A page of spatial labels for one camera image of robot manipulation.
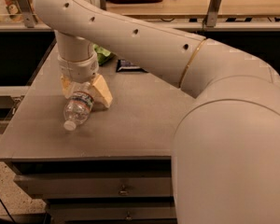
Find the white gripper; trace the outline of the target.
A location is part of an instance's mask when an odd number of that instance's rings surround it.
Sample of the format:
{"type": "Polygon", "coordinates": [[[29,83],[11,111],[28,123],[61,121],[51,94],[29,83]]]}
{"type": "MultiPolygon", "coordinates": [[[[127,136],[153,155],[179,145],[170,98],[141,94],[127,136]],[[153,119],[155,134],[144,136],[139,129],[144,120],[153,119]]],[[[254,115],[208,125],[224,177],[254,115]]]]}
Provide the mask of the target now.
{"type": "Polygon", "coordinates": [[[62,73],[61,84],[63,95],[66,99],[72,95],[75,82],[84,83],[94,78],[91,82],[91,91],[94,95],[94,100],[101,103],[105,108],[111,106],[113,96],[107,83],[102,75],[96,76],[99,70],[96,52],[89,59],[82,62],[70,62],[58,56],[58,64],[62,73]]]}

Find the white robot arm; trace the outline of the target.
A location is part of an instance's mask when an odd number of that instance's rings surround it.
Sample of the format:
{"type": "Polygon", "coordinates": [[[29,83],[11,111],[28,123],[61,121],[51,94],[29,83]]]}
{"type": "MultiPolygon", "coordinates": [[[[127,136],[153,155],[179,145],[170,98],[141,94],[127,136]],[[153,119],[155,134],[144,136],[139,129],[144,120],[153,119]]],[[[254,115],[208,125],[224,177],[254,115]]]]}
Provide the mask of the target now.
{"type": "Polygon", "coordinates": [[[280,76],[241,50],[96,4],[34,0],[55,31],[109,49],[194,98],[172,146],[178,224],[280,224],[280,76]]]}

